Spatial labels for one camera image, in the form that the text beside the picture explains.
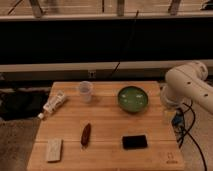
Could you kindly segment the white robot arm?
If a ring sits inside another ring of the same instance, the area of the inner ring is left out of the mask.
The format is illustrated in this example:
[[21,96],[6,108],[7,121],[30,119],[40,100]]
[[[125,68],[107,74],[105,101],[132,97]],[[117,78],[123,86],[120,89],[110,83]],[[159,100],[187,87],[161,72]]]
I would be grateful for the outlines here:
[[208,69],[200,61],[189,62],[167,71],[166,84],[160,92],[164,124],[171,123],[184,98],[195,101],[213,114],[213,87],[205,82],[207,76]]

